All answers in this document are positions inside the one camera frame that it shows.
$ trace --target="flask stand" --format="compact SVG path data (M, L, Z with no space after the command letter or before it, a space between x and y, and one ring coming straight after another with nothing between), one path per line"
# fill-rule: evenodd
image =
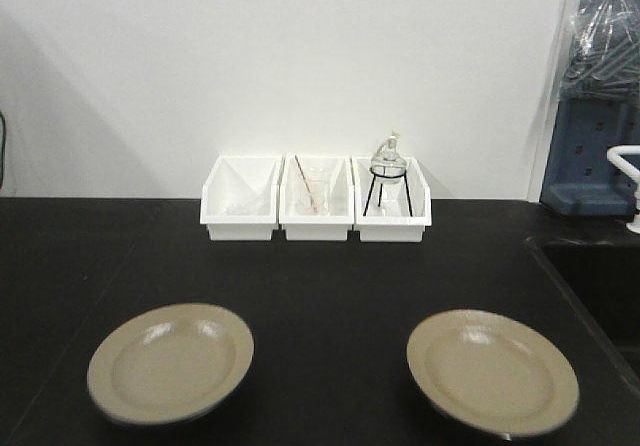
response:
M376 183L376 179L377 178L382 178L382 179L399 179L402 178L404 180L404 190L407 194L407 203L409 205L409 216L413 216L413 208L411 207L411 196L409 195L409 183L407 181L407 172L405 171L402 174L399 174L397 176L387 176L384 174L378 174L378 173L374 173L373 172L373 168L369 168L369 171L371 172L371 174L373 175L373 178L371 178L371 186L369 186L369 194L367 195L367 203L364 207L364 213L362 214L363 216L367 215L367 211L369 209L369 202L371 201L371 195L373 194L373 189ZM380 192L378 193L378 207L380 207L380 204L382 202L382 186L384 183L380 182Z

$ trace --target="faucet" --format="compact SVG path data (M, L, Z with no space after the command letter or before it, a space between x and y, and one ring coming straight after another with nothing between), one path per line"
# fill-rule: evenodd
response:
M625 154L640 155L640 145L621 145L609 148L607 150L607 159L638 185L634 193L636 198L636 215L633 221L627 223L627 228L634 233L640 234L640 170L622 157L622 155Z

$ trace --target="white bin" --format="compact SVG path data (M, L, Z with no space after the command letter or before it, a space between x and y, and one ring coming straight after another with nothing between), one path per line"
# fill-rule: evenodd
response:
M269 241L278 229L281 157L220 156L202 187L200 223L213 241Z
M407 158L407 181L413 216L404 180L396 184L384 184L382 200L378 207L380 181L376 179L364 216L367 195L373 175L369 171L370 158L352 158L355 182L355 229L360 231L360 241L420 242L425 226L431 226L431 192L415 158Z
M353 178L347 157L288 155L280 186L280 224L290 241L346 241L353 229Z

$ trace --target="plastic bag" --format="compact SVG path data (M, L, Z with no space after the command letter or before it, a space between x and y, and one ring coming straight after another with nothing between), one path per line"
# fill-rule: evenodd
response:
M560 99L640 106L640 0L581 0Z

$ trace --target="beige plate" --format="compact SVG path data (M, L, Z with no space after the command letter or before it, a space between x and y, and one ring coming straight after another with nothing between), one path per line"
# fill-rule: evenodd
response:
M126 322L89 363L89 394L117 422L152 425L197 418L240 383L253 337L231 311L178 304Z
M425 319L411 333L407 360L437 408L503 438L556 429L578 404L576 375L563 354L498 314L456 310Z

